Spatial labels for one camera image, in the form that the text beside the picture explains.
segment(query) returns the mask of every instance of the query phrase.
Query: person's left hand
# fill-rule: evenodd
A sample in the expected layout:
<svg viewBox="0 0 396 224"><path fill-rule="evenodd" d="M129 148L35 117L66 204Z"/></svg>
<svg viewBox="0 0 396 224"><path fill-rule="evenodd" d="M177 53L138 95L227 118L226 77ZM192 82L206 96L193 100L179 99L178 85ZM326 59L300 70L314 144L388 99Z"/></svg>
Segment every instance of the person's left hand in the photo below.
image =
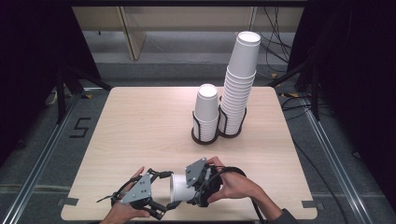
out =
<svg viewBox="0 0 396 224"><path fill-rule="evenodd" d="M144 169L144 166L141 167L131 178L141 175ZM124 191L130 190L133 185L134 183L127 185L124 188ZM145 210L134 209L130 204L121 203L120 200L118 200L114 203L113 207L101 223L125 223L135 217L149 217L149 212Z"/></svg>

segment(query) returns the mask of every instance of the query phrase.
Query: white desk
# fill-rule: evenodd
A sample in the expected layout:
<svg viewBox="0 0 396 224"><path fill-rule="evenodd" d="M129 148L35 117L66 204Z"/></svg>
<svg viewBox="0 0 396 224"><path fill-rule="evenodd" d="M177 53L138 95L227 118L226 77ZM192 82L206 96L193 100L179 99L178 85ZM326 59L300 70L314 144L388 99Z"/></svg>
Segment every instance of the white desk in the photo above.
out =
<svg viewBox="0 0 396 224"><path fill-rule="evenodd" d="M269 87L252 89L242 132L233 139L219 137L201 146L191 138L192 114L198 87L115 88L78 170L65 205L65 220L101 220L110 195L141 166L146 170L173 171L202 157L219 156L225 165L242 169L282 208L298 219L313 219L316 208L303 208L312 201L303 169L291 141L276 93ZM169 203L169 178L152 185L153 200ZM182 203L163 220L257 220L251 200L222 200L201 208Z"/></svg>

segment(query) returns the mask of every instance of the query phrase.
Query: sleeve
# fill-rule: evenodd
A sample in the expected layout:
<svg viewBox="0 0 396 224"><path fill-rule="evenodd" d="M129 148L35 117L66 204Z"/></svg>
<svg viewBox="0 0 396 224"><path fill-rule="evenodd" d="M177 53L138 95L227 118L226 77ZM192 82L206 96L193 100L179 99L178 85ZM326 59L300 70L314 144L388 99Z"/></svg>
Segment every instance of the sleeve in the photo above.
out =
<svg viewBox="0 0 396 224"><path fill-rule="evenodd" d="M276 220L270 222L270 224L297 224L297 220L294 218L294 216L287 210L287 209L282 209L283 213L282 215L277 218Z"/></svg>

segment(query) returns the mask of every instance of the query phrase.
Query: gray floor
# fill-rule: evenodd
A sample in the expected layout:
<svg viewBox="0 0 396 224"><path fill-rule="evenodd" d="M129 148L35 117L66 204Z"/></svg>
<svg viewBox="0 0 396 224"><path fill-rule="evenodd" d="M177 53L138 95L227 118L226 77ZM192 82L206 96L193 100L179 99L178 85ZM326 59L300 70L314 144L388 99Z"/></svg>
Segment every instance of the gray floor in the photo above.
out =
<svg viewBox="0 0 396 224"><path fill-rule="evenodd" d="M198 86L205 82L222 85L235 40L235 33L148 33L139 60L131 61L123 34L102 32L99 35L97 32L86 32L85 35L103 80L113 86ZM282 39L291 45L293 34L282 34ZM279 48L274 50L279 54L282 53ZM281 76L284 74L281 71L286 67L287 65L278 58L262 50L254 85L267 85L272 81L272 74ZM295 92L293 84L296 78L276 87L276 92L279 94ZM85 87L94 87L88 82L83 84ZM61 219L62 207L58 202L67 197L73 184L108 93L92 91L89 95L90 97L83 97L77 101L35 190L19 217L19 223L66 223ZM288 99L279 96L281 104ZM292 99L287 102L285 108L303 103L300 99ZM300 221L301 223L346 223L340 210L341 205L348 223L359 223L356 212L353 211L312 128L308 113L309 110L305 107L284 111L291 136L301 148L301 150L297 149L297 152L309 188L318 204L316 219ZM351 155L354 148L349 143L342 124L326 105L325 96L320 97L319 114L320 124L367 208L372 223L396 223L395 213L370 172L364 163ZM70 138L71 135L81 134L80 130L75 130L80 118L90 118L81 123L89 127L89 130L83 138ZM49 105L25 136L24 141L27 146L14 150L1 167L0 217L2 219L46 146L56 119L57 106ZM328 187L317 171L323 176Z"/></svg>

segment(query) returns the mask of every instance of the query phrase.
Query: stack of cups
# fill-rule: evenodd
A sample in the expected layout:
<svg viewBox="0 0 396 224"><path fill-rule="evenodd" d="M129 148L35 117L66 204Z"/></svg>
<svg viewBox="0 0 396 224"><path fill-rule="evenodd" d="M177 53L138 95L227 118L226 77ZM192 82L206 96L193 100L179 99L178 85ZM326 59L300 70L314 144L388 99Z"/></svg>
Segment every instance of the stack of cups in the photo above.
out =
<svg viewBox="0 0 396 224"><path fill-rule="evenodd" d="M193 111L192 134L200 143L216 140L219 123L218 89L212 84L202 85Z"/></svg>
<svg viewBox="0 0 396 224"><path fill-rule="evenodd" d="M219 131L222 134L233 136L241 130L256 75L260 40L252 32L239 33L236 38L221 96Z"/></svg>

